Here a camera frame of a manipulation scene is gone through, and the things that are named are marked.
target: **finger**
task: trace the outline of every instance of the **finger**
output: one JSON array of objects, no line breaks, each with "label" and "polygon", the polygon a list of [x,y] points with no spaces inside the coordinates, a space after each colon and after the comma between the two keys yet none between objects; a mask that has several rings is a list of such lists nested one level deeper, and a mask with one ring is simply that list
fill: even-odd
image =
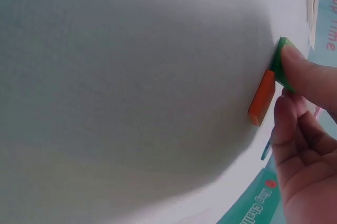
[{"label": "finger", "polygon": [[297,118],[302,116],[308,111],[308,106],[306,105],[305,98],[297,93],[293,93],[287,89],[283,89],[282,94],[289,97],[293,101]]},{"label": "finger", "polygon": [[296,128],[295,144],[296,144],[296,149],[297,149],[298,153],[309,149],[309,145],[306,142],[306,140],[305,140],[305,138],[302,134],[302,131],[299,127]]},{"label": "finger", "polygon": [[289,45],[282,50],[282,66],[290,86],[301,96],[326,110],[337,112],[337,69],[306,60]]},{"label": "finger", "polygon": [[337,149],[337,141],[325,132],[311,112],[298,118],[298,125],[310,149],[318,154],[328,154]]},{"label": "finger", "polygon": [[[297,118],[301,117],[303,114],[305,114],[308,111],[308,107],[306,105],[306,101],[304,97],[296,93],[293,93],[287,90],[286,88],[282,90],[282,95],[289,97],[291,101],[293,102],[295,106]],[[296,142],[296,149],[298,153],[309,148],[299,128],[296,129],[295,142]]]},{"label": "finger", "polygon": [[304,163],[298,156],[295,144],[297,116],[294,104],[286,96],[280,97],[274,110],[275,128],[272,132],[272,147],[275,158],[280,187],[301,169]]},{"label": "finger", "polygon": [[299,155],[304,164],[307,166],[319,162],[322,158],[316,151],[313,151],[312,149],[304,150]]}]

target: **white surface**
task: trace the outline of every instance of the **white surface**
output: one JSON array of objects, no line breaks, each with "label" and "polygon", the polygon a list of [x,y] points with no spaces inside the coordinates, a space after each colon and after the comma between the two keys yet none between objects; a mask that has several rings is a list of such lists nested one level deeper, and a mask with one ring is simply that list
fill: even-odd
[{"label": "white surface", "polygon": [[0,0],[0,223],[218,221],[280,35],[307,47],[306,0]]}]

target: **teal packaging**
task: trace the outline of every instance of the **teal packaging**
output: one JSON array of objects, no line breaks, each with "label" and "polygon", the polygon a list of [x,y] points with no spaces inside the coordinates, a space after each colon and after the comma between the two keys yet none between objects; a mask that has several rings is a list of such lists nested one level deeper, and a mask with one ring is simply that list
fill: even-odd
[{"label": "teal packaging", "polygon": [[262,169],[217,224],[269,224],[280,200],[275,173]]}]

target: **human hand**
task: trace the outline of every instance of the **human hand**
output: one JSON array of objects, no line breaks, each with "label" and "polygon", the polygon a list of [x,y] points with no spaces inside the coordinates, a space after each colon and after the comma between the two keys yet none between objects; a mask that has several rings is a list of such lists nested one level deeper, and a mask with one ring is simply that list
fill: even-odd
[{"label": "human hand", "polygon": [[287,223],[337,223],[337,141],[304,99],[337,121],[337,68],[311,63],[291,46],[282,65],[296,94],[284,90],[277,100],[271,141]]}]

